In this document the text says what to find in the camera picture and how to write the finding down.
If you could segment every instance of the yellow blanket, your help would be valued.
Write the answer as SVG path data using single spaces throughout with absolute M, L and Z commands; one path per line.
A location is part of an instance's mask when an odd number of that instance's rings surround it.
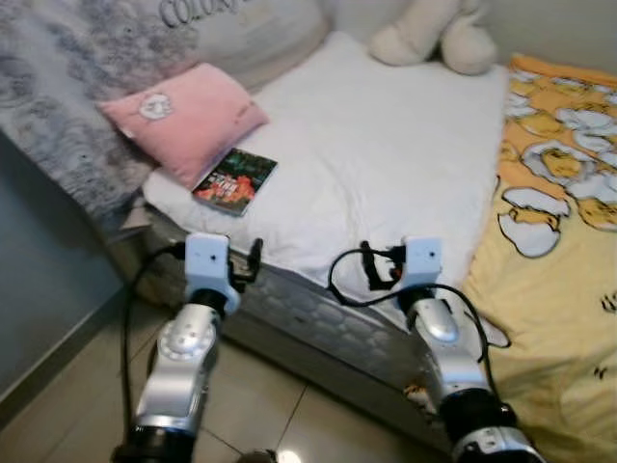
M 517 56 L 466 293 L 496 382 L 554 462 L 617 462 L 617 77 Z

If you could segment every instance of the book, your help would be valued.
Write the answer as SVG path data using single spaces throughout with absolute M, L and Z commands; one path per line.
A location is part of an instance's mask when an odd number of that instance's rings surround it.
M 277 161 L 232 149 L 193 190 L 193 195 L 224 212 L 244 215 Z

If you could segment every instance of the white bedsheet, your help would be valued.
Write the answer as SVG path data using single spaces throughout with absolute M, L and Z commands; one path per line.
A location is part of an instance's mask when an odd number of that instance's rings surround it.
M 506 71 L 455 74 L 439 63 L 389 68 L 333 33 L 323 47 L 255 96 L 271 118 L 239 147 L 279 161 L 244 217 L 195 201 L 160 169 L 149 203 L 189 232 L 221 232 L 246 253 L 265 241 L 266 263 L 322 286 L 339 253 L 368 239 L 443 239 L 440 281 L 468 271 L 495 187 Z M 337 282 L 368 293 L 358 260 Z

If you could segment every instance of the pink pillow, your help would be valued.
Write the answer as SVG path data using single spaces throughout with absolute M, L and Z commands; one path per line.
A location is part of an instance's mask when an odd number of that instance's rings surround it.
M 189 189 L 220 154 L 268 122 L 242 86 L 211 65 L 98 107 Z

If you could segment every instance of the floor tile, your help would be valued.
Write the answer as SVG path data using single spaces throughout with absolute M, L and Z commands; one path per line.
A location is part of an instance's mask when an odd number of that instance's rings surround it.
M 240 453 L 206 430 L 200 432 L 193 450 L 193 463 L 235 463 L 239 457 Z
M 156 348 L 158 336 L 159 330 L 156 330 L 156 332 L 154 332 L 152 336 L 142 344 L 140 350 L 137 351 L 131 359 L 131 384 L 135 385 L 135 387 L 139 389 L 139 394 L 141 393 L 141 389 L 144 388 L 148 379 L 148 358 L 150 356 L 151 349 Z M 118 372 L 116 377 L 118 381 L 120 381 L 120 372 Z M 137 400 L 139 399 L 138 393 L 136 393 L 135 397 L 133 398 L 136 404 Z
M 138 304 L 131 352 L 158 331 L 166 314 Z M 38 463 L 105 394 L 119 384 L 119 323 L 113 321 L 0 433 L 3 463 Z
M 89 407 L 44 463 L 108 462 L 122 439 L 120 383 L 113 381 L 107 391 Z
M 279 450 L 285 449 L 306 463 L 448 461 L 312 387 L 307 388 L 282 438 Z
M 304 389 L 289 373 L 222 343 L 203 425 L 240 451 L 275 448 Z

